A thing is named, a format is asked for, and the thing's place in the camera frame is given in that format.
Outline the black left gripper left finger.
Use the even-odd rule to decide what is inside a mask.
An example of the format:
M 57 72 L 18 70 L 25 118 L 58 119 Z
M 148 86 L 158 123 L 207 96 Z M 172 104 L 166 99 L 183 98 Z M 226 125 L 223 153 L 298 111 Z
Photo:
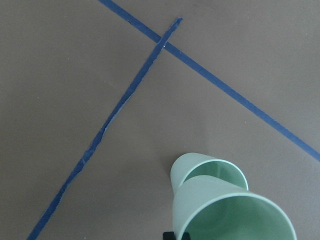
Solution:
M 175 234 L 173 231 L 166 231 L 162 234 L 163 240 L 175 240 Z

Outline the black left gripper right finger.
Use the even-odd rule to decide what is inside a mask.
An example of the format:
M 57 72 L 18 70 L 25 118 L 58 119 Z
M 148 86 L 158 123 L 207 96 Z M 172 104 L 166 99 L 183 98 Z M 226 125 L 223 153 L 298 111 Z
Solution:
M 190 240 L 190 234 L 188 232 L 184 232 L 182 235 L 182 240 Z

